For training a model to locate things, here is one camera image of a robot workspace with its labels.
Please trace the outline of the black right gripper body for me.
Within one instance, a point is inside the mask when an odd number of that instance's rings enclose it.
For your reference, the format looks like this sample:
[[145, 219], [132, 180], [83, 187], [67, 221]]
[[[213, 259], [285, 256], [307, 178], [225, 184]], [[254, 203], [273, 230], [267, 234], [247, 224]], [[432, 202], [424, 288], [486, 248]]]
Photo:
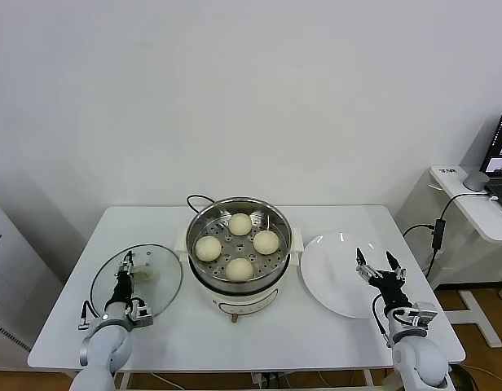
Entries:
[[368, 283], [380, 291], [381, 297], [385, 303], [385, 312], [398, 308], [411, 308], [412, 304], [408, 297], [403, 293], [402, 286], [404, 281], [398, 279], [393, 271], [377, 271], [378, 275], [368, 279]]

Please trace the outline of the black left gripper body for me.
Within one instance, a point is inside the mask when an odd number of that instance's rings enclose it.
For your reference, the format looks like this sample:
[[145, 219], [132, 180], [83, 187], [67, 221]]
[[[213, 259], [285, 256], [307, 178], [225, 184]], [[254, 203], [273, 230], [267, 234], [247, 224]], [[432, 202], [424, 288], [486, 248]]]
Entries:
[[117, 284], [113, 289], [110, 303], [121, 302], [126, 305], [132, 305], [133, 282], [129, 275], [118, 275]]

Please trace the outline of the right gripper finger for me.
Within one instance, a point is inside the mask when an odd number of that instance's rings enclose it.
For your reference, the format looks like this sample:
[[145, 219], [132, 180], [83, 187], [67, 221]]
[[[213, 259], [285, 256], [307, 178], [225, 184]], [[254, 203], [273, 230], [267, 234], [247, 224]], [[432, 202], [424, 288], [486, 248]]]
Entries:
[[363, 279], [370, 279], [376, 276], [376, 270], [373, 269], [365, 260], [360, 248], [356, 248], [356, 271]]
[[390, 268], [395, 273], [396, 279], [401, 280], [401, 281], [405, 281], [407, 269], [401, 267], [397, 258], [389, 251], [386, 251], [385, 255], [387, 257], [387, 261], [389, 262]]

